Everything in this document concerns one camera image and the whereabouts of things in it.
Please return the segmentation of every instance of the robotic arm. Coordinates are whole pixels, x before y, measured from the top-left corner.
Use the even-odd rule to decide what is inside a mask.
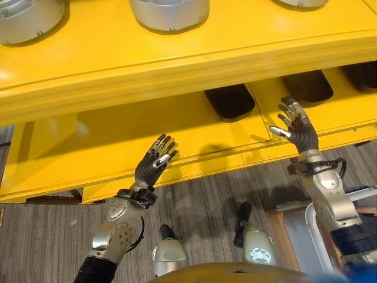
[[[152,144],[136,167],[135,183],[129,189],[117,193],[117,200],[110,208],[105,223],[96,231],[92,248],[74,282],[105,283],[113,280],[123,256],[134,249],[143,237],[144,212],[157,199],[153,186],[167,163],[177,154],[173,150],[175,146],[176,143],[171,142],[171,137],[165,134]],[[133,243],[134,230],[140,220],[143,228]]]
[[[343,261],[354,267],[377,263],[377,247],[363,230],[361,218],[335,171],[337,163],[343,161],[340,175],[344,175],[345,160],[328,161],[318,150],[318,136],[301,105],[290,97],[282,102],[285,106],[280,104],[279,108],[286,116],[278,117],[288,131],[275,126],[269,130],[296,146],[300,157],[289,166],[290,172],[303,175],[303,185],[313,200],[317,217],[330,232]]]

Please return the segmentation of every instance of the yellow shelf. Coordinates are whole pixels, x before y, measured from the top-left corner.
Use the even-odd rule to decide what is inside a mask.
[[[71,1],[58,33],[0,46],[0,126],[377,59],[363,0],[296,12],[268,0],[211,1],[200,28],[147,31],[128,1]]]
[[[334,96],[306,109],[321,149],[375,139],[377,94],[354,90],[338,68],[323,72]],[[97,192],[90,185],[130,182],[144,152],[164,132],[180,143],[180,155],[159,185],[294,156],[294,146],[267,131],[272,124],[284,126],[277,119],[280,97],[287,95],[281,79],[247,86],[257,107],[235,123],[222,122],[201,91],[19,124],[0,202],[82,186],[88,187],[86,202],[107,198],[115,189],[106,195],[106,189]]]
[[[325,69],[323,73],[334,95],[316,107],[305,108],[319,135],[377,123],[377,93],[363,94],[354,89],[340,68]],[[282,78],[255,81],[249,83],[249,88],[258,101],[267,127],[278,125],[286,128],[277,117],[281,113],[277,108],[281,104],[280,98],[290,96]],[[274,140],[281,139],[271,133],[270,137]]]
[[[321,136],[319,137],[319,144],[321,150],[327,150],[375,138],[377,138],[377,127],[366,126],[356,130]],[[292,144],[274,144],[232,156],[169,168],[161,175],[156,187],[295,156],[297,156],[297,150]],[[128,177],[108,183],[87,186],[83,191],[82,203],[93,203],[96,200],[111,198],[120,189],[129,188],[133,182],[134,178]]]
[[[269,139],[257,107],[241,121],[224,123],[202,91],[27,122],[16,126],[0,201],[133,176],[161,133],[179,143],[173,166]]]

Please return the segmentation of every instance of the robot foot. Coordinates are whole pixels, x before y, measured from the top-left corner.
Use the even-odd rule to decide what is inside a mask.
[[[250,202],[244,202],[241,204],[240,210],[238,211],[236,234],[233,239],[233,244],[238,247],[243,247],[243,230],[244,223],[249,221],[250,214],[252,212],[252,205]]]

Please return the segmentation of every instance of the gray striped carpet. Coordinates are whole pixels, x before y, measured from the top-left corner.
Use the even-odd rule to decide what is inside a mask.
[[[10,139],[0,129],[0,143]],[[345,187],[375,185],[377,141],[330,150],[348,161]],[[7,147],[0,148],[0,175]],[[300,180],[290,176],[288,160],[236,170],[157,189],[158,201],[147,212],[141,244],[127,255],[114,282],[153,278],[151,251],[161,224],[173,227],[191,264],[240,261],[232,245],[236,212],[245,200],[253,204],[251,221],[267,230],[265,209],[289,200],[304,200]],[[72,282],[90,248],[95,227],[105,219],[112,200],[101,205],[7,205],[0,227],[0,282]]]

